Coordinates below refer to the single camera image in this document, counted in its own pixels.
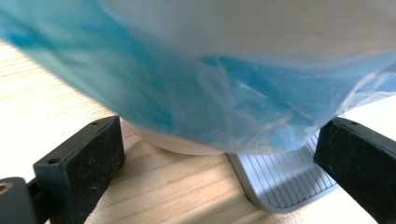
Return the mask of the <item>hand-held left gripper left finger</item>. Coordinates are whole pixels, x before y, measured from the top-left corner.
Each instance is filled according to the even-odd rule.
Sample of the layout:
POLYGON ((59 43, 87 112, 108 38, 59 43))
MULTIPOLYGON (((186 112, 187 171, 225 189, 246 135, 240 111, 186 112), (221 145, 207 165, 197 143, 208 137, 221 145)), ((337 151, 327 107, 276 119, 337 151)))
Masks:
POLYGON ((125 161, 120 118, 93 121, 34 164, 55 201, 51 224, 84 224, 125 161))

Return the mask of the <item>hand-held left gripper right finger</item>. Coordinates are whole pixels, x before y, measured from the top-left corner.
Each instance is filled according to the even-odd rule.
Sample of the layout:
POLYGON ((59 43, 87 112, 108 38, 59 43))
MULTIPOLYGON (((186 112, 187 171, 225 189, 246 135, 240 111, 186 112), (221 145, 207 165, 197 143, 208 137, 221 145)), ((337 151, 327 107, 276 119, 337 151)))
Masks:
POLYGON ((396 141, 335 118, 320 129, 314 162, 378 224, 396 224, 396 141))

